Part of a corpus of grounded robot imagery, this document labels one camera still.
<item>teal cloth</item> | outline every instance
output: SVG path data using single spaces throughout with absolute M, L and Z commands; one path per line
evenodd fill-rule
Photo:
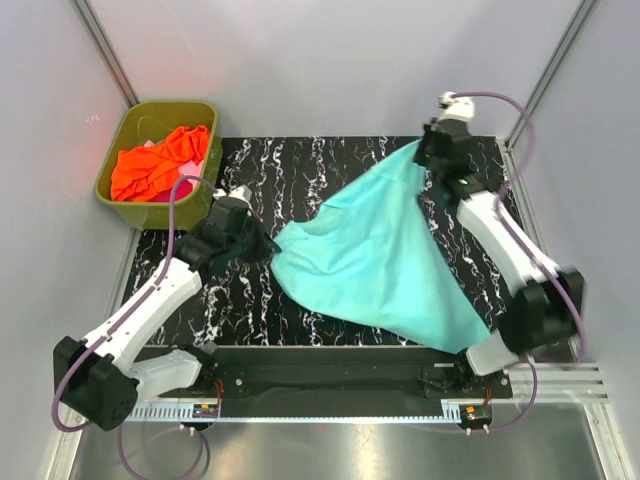
M 417 142 L 389 155 L 275 238 L 272 268 L 303 307 L 450 353 L 489 335 L 445 263 L 416 200 Z

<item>green basket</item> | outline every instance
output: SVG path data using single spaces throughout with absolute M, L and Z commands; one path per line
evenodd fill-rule
M 109 153 L 102 164 L 95 185 L 98 200 L 109 205 L 124 220 L 138 230 L 169 229 L 168 202 L 114 202 L 111 200 L 111 174 L 118 162 L 120 150 L 131 150 L 146 140 L 155 143 L 164 140 L 174 129 L 187 125 L 195 128 L 206 125 L 211 140 L 202 165 L 200 176 L 215 183 L 222 160 L 222 143 L 215 135 L 218 115 L 204 102 L 158 101 L 144 102 L 131 108 L 116 133 Z M 193 191 L 175 203 L 175 226 L 178 230 L 190 230 L 205 218 L 211 206 L 213 192 L 198 184 Z

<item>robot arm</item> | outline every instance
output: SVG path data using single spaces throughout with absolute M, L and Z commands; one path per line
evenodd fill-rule
M 81 341 L 66 337 L 58 343 L 54 349 L 56 388 L 88 346 L 106 338 L 71 377 L 62 402 L 103 430 L 111 430 L 131 413 L 138 399 L 147 400 L 204 380 L 203 369 L 210 357 L 198 349 L 174 350 L 142 362 L 136 362 L 136 357 L 169 316 L 211 277 L 223 273 L 229 261 L 259 261 L 279 251 L 252 216 L 250 196 L 249 189 L 240 187 L 218 198 L 208 218 L 177 240 L 165 273 L 163 261 L 111 318 Z M 156 283 L 161 274 L 164 278 Z M 110 335 L 113 324 L 145 295 L 138 308 Z
M 577 271 L 563 271 L 525 235 L 501 203 L 502 217 L 515 235 L 534 253 L 527 256 L 513 235 L 499 221 L 497 194 L 490 191 L 469 163 L 468 123 L 475 108 L 469 97 L 440 97 L 444 108 L 439 118 L 425 126 L 415 162 L 428 167 L 436 196 L 460 224 L 480 242 L 502 274 L 511 296 L 498 328 L 479 345 L 461 353 L 457 365 L 459 382 L 486 376 L 517 363 L 533 349 L 569 338 L 577 333 L 575 322 L 555 287 L 541 270 L 555 275 L 580 310 L 584 279 Z

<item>purple cable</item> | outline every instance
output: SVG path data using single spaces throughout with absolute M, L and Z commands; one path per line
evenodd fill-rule
M 205 180 L 204 178 L 196 177 L 195 175 L 184 175 L 180 177 L 176 181 L 176 183 L 173 185 L 173 188 L 171 189 L 171 194 L 169 195 L 169 244 L 167 246 L 167 255 L 165 256 L 164 265 L 162 267 L 162 270 L 160 271 L 160 274 L 158 275 L 158 278 L 154 282 L 154 285 L 156 287 L 160 285 L 165 275 L 167 274 L 167 271 L 169 270 L 169 263 L 171 262 L 171 258 L 173 257 L 173 244 L 174 244 L 174 236 L 175 236 L 174 217 L 175 217 L 176 193 L 178 191 L 178 187 L 180 186 L 180 184 L 186 180 L 197 180 L 198 182 L 203 183 L 204 185 L 209 187 L 212 192 L 215 190 L 215 186 L 211 182 L 209 182 L 208 180 Z M 131 317 L 131 315 L 133 315 L 133 312 L 135 312 L 140 307 L 140 305 L 142 305 L 145 302 L 145 300 L 147 300 L 147 298 L 149 298 L 149 296 L 154 291 L 155 291 L 154 287 L 149 287 L 140 296 L 140 298 L 138 298 L 138 300 L 136 300 L 135 303 L 131 305 L 131 307 L 126 312 L 124 312 L 124 314 L 117 321 L 114 322 L 111 328 L 107 330 L 107 335 L 108 336 L 113 335 L 114 332 L 118 330 L 118 328 L 120 328 L 122 324 L 126 322 L 129 319 L 129 317 Z M 76 425 L 74 427 L 69 427 L 68 425 L 63 424 L 62 421 L 60 420 L 60 414 L 59 414 L 60 401 L 62 399 L 62 395 L 64 394 L 64 391 L 67 389 L 67 386 L 69 385 L 69 381 L 71 380 L 71 378 L 75 375 L 75 373 L 78 371 L 80 366 L 85 362 L 85 360 L 93 352 L 95 352 L 100 347 L 100 345 L 102 345 L 105 341 L 107 341 L 107 337 L 100 337 L 91 346 L 87 347 L 84 353 L 80 355 L 80 357 L 73 363 L 73 365 L 71 365 L 71 368 L 69 368 L 67 373 L 64 374 L 64 376 L 62 377 L 62 380 L 60 381 L 60 384 L 58 385 L 58 388 L 56 388 L 55 394 L 53 396 L 53 402 L 51 403 L 51 419 L 53 420 L 53 424 L 56 426 L 58 430 L 65 433 L 73 433 L 73 432 L 78 432 L 84 429 L 85 427 L 87 427 L 87 425 L 89 425 L 89 422 L 85 422 L 81 425 Z
M 529 259 L 532 262 L 535 263 L 535 265 L 540 269 L 540 271 L 543 273 L 545 278 L 547 280 L 549 280 L 551 285 L 553 285 L 553 287 L 558 291 L 558 294 L 560 295 L 560 297 L 564 301 L 565 305 L 569 309 L 569 312 L 571 313 L 571 316 L 573 317 L 573 321 L 576 324 L 576 330 L 578 331 L 578 336 L 580 337 L 580 351 L 578 352 L 577 361 L 581 362 L 581 361 L 584 360 L 584 358 L 586 356 L 587 334 L 586 334 L 586 331 L 585 331 L 585 328 L 584 328 L 584 322 L 582 320 L 582 317 L 580 316 L 580 312 L 578 312 L 578 309 L 574 305 L 573 300 L 571 300 L 571 297 L 569 296 L 569 293 L 560 284 L 560 282 L 555 277 L 555 275 L 553 275 L 549 271 L 549 269 L 545 265 L 542 264 L 542 262 L 538 261 L 538 259 L 536 258 L 535 253 L 532 252 L 531 249 L 527 246 L 527 244 L 522 241 L 520 236 L 517 234 L 517 232 L 513 229 L 513 227 L 509 224 L 507 219 L 504 217 L 504 215 L 502 214 L 502 210 L 500 208 L 502 203 L 503 203 L 504 198 L 507 195 L 507 192 L 509 191 L 509 189 L 522 180 L 522 172 L 524 172 L 524 169 L 527 168 L 527 165 L 529 164 L 529 162 L 531 162 L 531 158 L 532 158 L 532 155 L 533 155 L 533 149 L 534 149 L 534 146 L 535 146 L 535 129 L 533 127 L 533 123 L 531 121 L 531 117 L 530 117 L 529 113 L 526 111 L 526 109 L 524 107 L 522 107 L 522 105 L 520 105 L 518 102 L 516 102 L 513 98 L 508 97 L 507 95 L 502 95 L 500 93 L 493 93 L 493 92 L 462 92 L 462 93 L 456 93 L 456 94 L 452 95 L 452 98 L 459 98 L 459 97 L 489 97 L 489 98 L 497 98 L 498 100 L 502 100 L 504 102 L 507 102 L 512 107 L 514 107 L 516 110 L 518 110 L 518 112 L 520 112 L 520 114 L 526 120 L 526 126 L 527 126 L 528 133 L 529 133 L 529 140 L 527 142 L 527 148 L 526 148 L 526 150 L 524 152 L 524 155 L 522 157 L 522 162 L 516 168 L 516 171 L 515 171 L 515 173 L 513 175 L 513 180 L 511 180 L 511 181 L 510 180 L 506 180 L 504 182 L 504 184 L 502 185 L 502 187 L 500 187 L 500 190 L 498 191 L 498 195 L 496 196 L 496 200 L 495 200 L 495 203 L 494 203 L 493 207 L 494 207 L 494 210 L 496 212 L 496 216 L 498 217 L 498 220 L 500 221 L 500 223 L 504 226 L 504 228 L 507 230 L 509 235 L 511 235 L 511 237 L 515 240 L 515 242 L 522 249 L 522 251 L 525 253 L 525 255 L 527 257 L 529 257 Z
M 124 453 L 124 444 L 123 444 L 123 439 L 122 439 L 123 430 L 124 429 L 122 428 L 122 425 L 120 425 L 120 428 L 118 428 L 118 455 L 120 456 L 120 461 L 122 462 L 122 466 L 127 471 L 127 473 L 129 475 L 131 475 L 133 478 L 135 478 L 136 480 L 153 480 L 153 479 L 151 479 L 149 477 L 145 477 L 143 475 L 140 475 L 129 464 L 129 461 L 127 459 L 127 455 Z M 194 460 L 194 462 L 191 465 L 191 467 L 189 467 L 189 470 L 187 470 L 184 474 L 180 475 L 179 477 L 174 477 L 171 480 L 186 480 L 191 476 L 191 474 L 193 472 L 195 472 L 196 468 L 198 468 L 198 464 L 200 463 L 200 460 L 202 459 L 202 454 L 204 452 L 204 447 L 205 447 L 205 443 L 207 442 L 207 439 L 204 438 L 204 435 L 201 432 L 199 432 L 198 430 L 194 430 L 194 431 L 198 434 L 198 439 L 200 440 L 200 448 L 198 449 L 198 454 L 196 455 L 196 459 Z

